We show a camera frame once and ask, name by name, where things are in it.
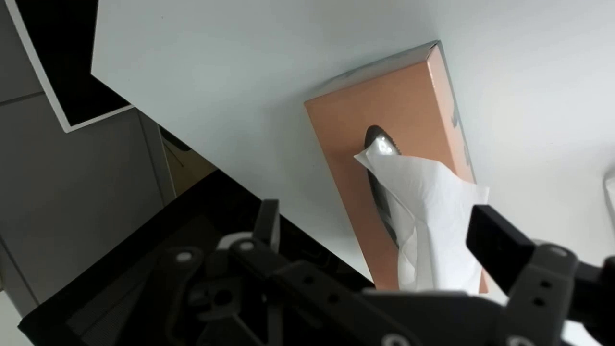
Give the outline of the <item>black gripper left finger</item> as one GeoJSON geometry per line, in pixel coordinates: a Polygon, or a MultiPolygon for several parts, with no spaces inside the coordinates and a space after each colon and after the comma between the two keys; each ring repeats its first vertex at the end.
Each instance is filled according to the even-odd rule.
{"type": "Polygon", "coordinates": [[[263,200],[253,231],[232,240],[228,254],[265,306],[269,346],[382,346],[384,317],[359,290],[278,248],[278,202],[263,200]]]}

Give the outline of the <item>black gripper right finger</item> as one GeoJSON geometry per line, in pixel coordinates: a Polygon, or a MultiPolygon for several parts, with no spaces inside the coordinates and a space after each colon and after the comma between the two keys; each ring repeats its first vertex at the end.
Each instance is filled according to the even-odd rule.
{"type": "Polygon", "coordinates": [[[563,246],[536,244],[492,206],[472,207],[465,244],[507,296],[497,344],[563,346],[563,325],[576,321],[615,346],[613,256],[595,267],[563,246]]]}

